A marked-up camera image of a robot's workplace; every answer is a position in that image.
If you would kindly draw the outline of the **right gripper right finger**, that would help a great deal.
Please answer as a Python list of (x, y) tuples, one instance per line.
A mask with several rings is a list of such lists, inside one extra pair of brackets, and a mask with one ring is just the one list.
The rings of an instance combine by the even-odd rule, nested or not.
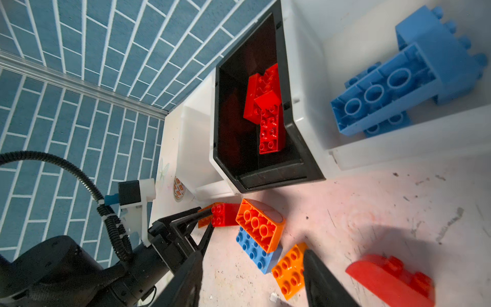
[(355, 306), (355, 299), (311, 249), (303, 258), (304, 281), (309, 306)]

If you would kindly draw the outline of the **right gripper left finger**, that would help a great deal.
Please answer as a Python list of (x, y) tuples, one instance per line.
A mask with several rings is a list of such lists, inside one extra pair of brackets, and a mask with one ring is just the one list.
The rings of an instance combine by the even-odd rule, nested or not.
[(196, 251), (184, 262), (152, 306), (198, 306), (203, 280), (203, 255)]

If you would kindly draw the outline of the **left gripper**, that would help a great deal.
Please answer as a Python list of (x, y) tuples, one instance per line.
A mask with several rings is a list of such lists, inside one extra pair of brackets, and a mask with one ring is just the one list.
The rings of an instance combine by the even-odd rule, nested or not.
[(100, 306), (136, 306), (157, 294), (157, 282), (167, 273), (176, 273), (192, 252), (204, 257), (214, 227), (210, 223), (198, 244), (192, 239), (201, 207), (172, 214), (159, 219), (150, 228), (151, 245), (140, 244), (128, 262), (116, 267), (124, 269), (124, 275), (99, 292)]

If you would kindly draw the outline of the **red lego diagonal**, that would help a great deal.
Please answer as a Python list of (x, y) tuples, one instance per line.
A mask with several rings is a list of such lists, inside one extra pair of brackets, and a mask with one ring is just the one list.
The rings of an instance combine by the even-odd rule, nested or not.
[(261, 111), (259, 154), (281, 152), (286, 142), (281, 96), (270, 91), (256, 98), (255, 102)]

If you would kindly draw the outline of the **blue lego bottom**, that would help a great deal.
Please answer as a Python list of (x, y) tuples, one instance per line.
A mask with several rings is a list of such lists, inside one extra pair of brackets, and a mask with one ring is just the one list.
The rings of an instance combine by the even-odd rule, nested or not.
[(447, 29), (454, 35), (457, 29), (456, 23), (452, 20), (442, 23), (441, 19), (443, 16), (444, 11), (441, 6), (436, 6), (433, 9), (422, 6), (401, 21), (401, 23), (395, 27), (398, 50), (402, 51), (420, 36), (437, 28)]

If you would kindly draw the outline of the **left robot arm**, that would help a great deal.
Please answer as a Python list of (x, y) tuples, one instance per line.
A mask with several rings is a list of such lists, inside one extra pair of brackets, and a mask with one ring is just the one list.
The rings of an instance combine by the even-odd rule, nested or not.
[(13, 262), (1, 260), (2, 306), (197, 306), (203, 258), (213, 226), (196, 243), (192, 231), (211, 210), (196, 207), (155, 221), (150, 245), (103, 268), (71, 237), (36, 245)]

